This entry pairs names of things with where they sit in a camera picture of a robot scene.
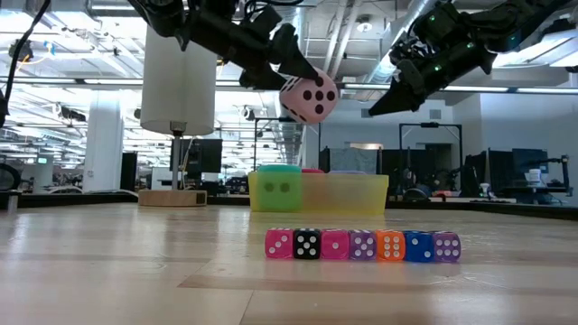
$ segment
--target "wooden base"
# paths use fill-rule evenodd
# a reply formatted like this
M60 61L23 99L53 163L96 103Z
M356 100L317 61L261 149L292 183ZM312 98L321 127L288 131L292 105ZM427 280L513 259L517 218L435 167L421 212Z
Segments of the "wooden base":
M205 190L141 190L138 205L144 207L204 207Z

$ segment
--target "yellow plastic bin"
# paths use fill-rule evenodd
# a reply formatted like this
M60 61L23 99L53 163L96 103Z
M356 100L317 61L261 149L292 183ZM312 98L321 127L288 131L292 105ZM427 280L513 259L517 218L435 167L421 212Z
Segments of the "yellow plastic bin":
M249 195L251 210L258 212L277 212L263 204L258 198L257 184L259 172L249 174ZM383 214L386 206L386 175L321 174L303 173L301 175L303 206L293 212L317 212L336 214Z

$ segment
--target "large pink die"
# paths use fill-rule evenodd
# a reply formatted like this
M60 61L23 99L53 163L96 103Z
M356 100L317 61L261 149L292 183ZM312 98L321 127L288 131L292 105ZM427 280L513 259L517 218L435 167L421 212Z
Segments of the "large pink die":
M350 253L350 234L342 229L322 230L322 258L345 260Z
M293 258L293 230L291 228L267 230L265 255L269 258Z
M335 108L339 92L335 82L322 70L316 80L292 77L281 88L281 106L295 121L320 123Z

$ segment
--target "wooden table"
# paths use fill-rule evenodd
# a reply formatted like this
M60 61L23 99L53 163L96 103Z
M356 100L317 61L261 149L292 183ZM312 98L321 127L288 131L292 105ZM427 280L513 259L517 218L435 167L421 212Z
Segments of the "wooden table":
M459 265L264 259L271 227L445 229ZM0 216L3 324L577 324L578 223L136 204Z

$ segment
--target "row of dice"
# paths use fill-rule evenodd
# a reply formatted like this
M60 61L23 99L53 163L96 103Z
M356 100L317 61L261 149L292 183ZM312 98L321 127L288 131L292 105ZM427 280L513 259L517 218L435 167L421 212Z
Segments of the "row of dice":
M457 262L458 235L448 231L271 228L265 237L269 258Z

